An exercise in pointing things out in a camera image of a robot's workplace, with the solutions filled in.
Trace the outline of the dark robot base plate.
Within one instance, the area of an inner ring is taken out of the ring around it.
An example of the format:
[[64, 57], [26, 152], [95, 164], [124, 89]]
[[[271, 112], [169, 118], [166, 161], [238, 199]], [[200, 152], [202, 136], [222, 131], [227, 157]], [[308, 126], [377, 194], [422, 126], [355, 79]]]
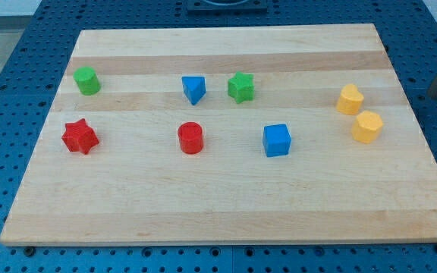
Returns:
[[267, 0], [186, 0], [187, 11], [266, 11]]

